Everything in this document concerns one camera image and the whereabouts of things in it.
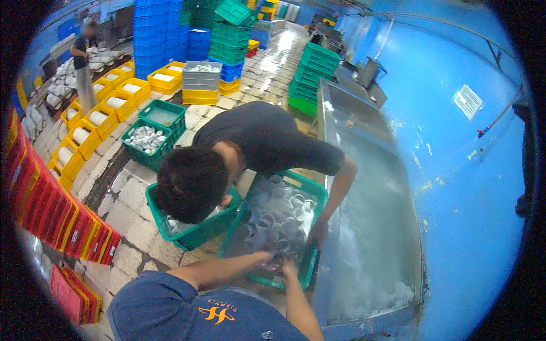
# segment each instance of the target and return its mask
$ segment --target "blue wall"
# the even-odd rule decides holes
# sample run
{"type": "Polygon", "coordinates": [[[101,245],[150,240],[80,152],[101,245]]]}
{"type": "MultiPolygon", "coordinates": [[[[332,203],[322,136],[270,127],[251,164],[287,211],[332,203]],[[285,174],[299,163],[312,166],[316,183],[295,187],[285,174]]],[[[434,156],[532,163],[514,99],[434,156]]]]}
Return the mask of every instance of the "blue wall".
{"type": "MultiPolygon", "coordinates": [[[[511,50],[502,26],[485,7],[419,0],[376,1],[372,9],[440,17],[511,50]]],[[[352,63],[375,57],[389,23],[382,17],[347,16],[338,22],[352,63]]],[[[400,338],[461,340],[496,300],[519,248],[524,221],[514,206],[524,192],[524,124],[509,109],[483,138],[476,133],[516,93],[519,68],[504,55],[499,69],[486,42],[474,34],[402,17],[396,18],[378,60],[388,72],[378,77],[388,97],[383,112],[408,170],[430,286],[418,328],[408,328],[400,338]],[[453,103],[464,84],[484,102],[472,121],[453,103]]]]}

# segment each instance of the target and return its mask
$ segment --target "stainless steel counter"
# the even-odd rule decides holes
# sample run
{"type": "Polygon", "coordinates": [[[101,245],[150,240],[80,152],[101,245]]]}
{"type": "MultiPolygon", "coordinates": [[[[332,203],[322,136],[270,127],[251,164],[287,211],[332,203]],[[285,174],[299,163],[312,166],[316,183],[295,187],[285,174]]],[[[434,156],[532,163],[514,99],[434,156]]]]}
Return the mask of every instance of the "stainless steel counter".
{"type": "MultiPolygon", "coordinates": [[[[370,334],[362,325],[407,324],[420,300],[422,271],[406,169],[366,96],[321,79],[317,97],[318,138],[339,146],[359,171],[330,219],[313,307],[327,339],[370,334]]],[[[324,179],[328,192],[333,180],[324,179]]]]}

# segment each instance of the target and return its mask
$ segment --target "orange logo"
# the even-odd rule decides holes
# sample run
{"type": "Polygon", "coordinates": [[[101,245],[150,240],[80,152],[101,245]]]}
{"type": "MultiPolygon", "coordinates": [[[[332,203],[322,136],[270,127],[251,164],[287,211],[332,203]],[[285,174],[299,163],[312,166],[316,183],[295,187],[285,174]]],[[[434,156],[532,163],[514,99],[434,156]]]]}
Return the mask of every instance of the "orange logo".
{"type": "Polygon", "coordinates": [[[215,325],[219,324],[224,319],[228,319],[229,321],[235,321],[235,319],[231,315],[225,313],[225,311],[228,310],[228,308],[222,309],[222,311],[219,314],[216,314],[216,309],[218,309],[218,307],[212,307],[210,309],[199,308],[199,311],[203,314],[206,314],[206,313],[209,314],[209,316],[205,317],[205,320],[212,320],[216,316],[218,316],[218,322],[216,322],[215,325]]]}

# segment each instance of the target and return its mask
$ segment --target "paper notice on wall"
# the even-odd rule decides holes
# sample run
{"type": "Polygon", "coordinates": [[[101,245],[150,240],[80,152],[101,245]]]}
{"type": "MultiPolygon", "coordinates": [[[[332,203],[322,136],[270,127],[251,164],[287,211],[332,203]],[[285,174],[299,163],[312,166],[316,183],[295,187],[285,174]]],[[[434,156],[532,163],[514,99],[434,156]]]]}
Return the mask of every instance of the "paper notice on wall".
{"type": "Polygon", "coordinates": [[[453,102],[461,109],[461,111],[472,119],[478,109],[482,106],[483,101],[474,91],[472,91],[468,85],[464,84],[461,90],[457,91],[453,97],[453,102]]]}

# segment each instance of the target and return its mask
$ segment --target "tiled floor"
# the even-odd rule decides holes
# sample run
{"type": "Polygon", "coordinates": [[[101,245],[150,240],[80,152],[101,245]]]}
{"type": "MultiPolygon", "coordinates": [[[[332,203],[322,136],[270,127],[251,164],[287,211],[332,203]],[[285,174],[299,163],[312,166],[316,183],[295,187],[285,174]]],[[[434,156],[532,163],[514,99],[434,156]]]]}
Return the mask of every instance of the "tiled floor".
{"type": "MultiPolygon", "coordinates": [[[[306,30],[301,26],[287,23],[287,28],[270,40],[267,50],[258,50],[256,56],[245,60],[240,91],[226,97],[219,95],[216,106],[190,105],[187,108],[187,130],[176,144],[189,146],[195,132],[211,118],[243,103],[262,100],[280,105],[291,112],[287,103],[288,83],[292,80],[307,39],[306,30]]],[[[152,92],[151,99],[172,99],[176,103],[176,98],[179,97],[176,97],[176,94],[163,96],[152,92]]],[[[72,193],[80,200],[90,194],[96,180],[121,148],[120,135],[136,120],[138,111],[151,99],[144,101],[129,119],[121,123],[111,136],[101,143],[78,173],[72,193]]],[[[46,127],[35,143],[36,150],[45,162],[50,159],[60,139],[66,136],[66,127],[60,122],[61,120],[46,127]]],[[[310,125],[299,119],[296,119],[296,122],[300,130],[313,134],[310,125]]],[[[241,195],[246,194],[253,176],[252,171],[247,171],[242,176],[238,185],[241,195]]],[[[222,236],[208,241],[192,252],[183,252],[161,237],[145,197],[146,187],[154,183],[156,179],[155,172],[132,160],[124,166],[98,208],[98,214],[124,237],[115,251],[112,265],[97,265],[83,260],[76,263],[76,271],[82,274],[84,281],[95,289],[104,301],[100,323],[82,327],[95,339],[114,339],[105,311],[113,296],[125,283],[138,276],[143,270],[166,271],[197,260],[215,257],[219,247],[222,236]]],[[[278,306],[282,313],[286,313],[283,291],[242,278],[235,280],[233,284],[244,286],[266,296],[278,306]]]]}

